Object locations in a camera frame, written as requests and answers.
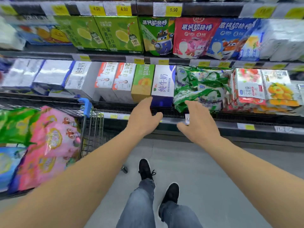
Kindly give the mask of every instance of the person's left hand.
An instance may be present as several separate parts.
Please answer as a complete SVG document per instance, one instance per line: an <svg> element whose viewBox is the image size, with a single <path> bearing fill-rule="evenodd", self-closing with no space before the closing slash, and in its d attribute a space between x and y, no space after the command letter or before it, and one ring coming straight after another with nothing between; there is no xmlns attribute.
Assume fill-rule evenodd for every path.
<svg viewBox="0 0 304 228"><path fill-rule="evenodd" d="M132 111L126 129L144 137L155 130L163 118L163 114L158 112L152 116L150 105L152 97L143 99Z"/></svg>

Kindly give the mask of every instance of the shopping cart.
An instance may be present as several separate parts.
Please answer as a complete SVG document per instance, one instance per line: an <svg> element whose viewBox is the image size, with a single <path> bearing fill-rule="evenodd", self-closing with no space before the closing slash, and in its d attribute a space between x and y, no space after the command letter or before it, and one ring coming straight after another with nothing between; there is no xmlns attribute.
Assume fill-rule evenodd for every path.
<svg viewBox="0 0 304 228"><path fill-rule="evenodd" d="M0 93L0 109L14 109L17 107L31 107L40 110L42 106L58 109L74 117L81 126L80 156L85 157L93 150L97 149L104 142L108 141L108 136L103 134L103 115L92 107L90 101L86 98L55 98L49 96L37 96L27 94ZM123 165L121 170L128 172L127 166ZM14 196L24 195L26 192L19 192ZM0 194L0 199L8 195Z"/></svg>

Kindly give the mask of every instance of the blue cart handle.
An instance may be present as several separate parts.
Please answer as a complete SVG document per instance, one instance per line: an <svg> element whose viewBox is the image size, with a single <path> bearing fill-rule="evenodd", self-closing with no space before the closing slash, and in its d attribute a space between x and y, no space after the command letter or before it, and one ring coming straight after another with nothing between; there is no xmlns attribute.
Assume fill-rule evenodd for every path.
<svg viewBox="0 0 304 228"><path fill-rule="evenodd" d="M88 118L91 115L92 103L90 103L89 99L87 98L80 98L78 99L80 103L85 104L85 108L83 109L83 115L86 115Z"/></svg>

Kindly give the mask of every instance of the hand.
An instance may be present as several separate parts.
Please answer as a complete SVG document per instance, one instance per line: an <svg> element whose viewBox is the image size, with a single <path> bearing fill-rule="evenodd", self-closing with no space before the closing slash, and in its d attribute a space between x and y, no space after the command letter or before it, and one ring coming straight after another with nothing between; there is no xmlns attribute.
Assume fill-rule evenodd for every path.
<svg viewBox="0 0 304 228"><path fill-rule="evenodd" d="M132 111L126 129L142 137L150 134L158 126L163 114L158 112L152 116L150 105L152 97L143 99Z"/></svg>
<svg viewBox="0 0 304 228"><path fill-rule="evenodd" d="M216 144L222 139L209 110L197 101L185 101L190 113L190 124L179 122L177 128L192 141L203 148Z"/></svg>

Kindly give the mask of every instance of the purple and white milk box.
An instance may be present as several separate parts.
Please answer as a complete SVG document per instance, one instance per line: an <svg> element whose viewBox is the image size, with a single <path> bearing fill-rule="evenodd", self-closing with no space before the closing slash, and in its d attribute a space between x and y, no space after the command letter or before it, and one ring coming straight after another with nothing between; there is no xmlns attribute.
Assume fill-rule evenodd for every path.
<svg viewBox="0 0 304 228"><path fill-rule="evenodd" d="M175 70L172 65L155 65L151 96L153 106L172 106Z"/></svg>

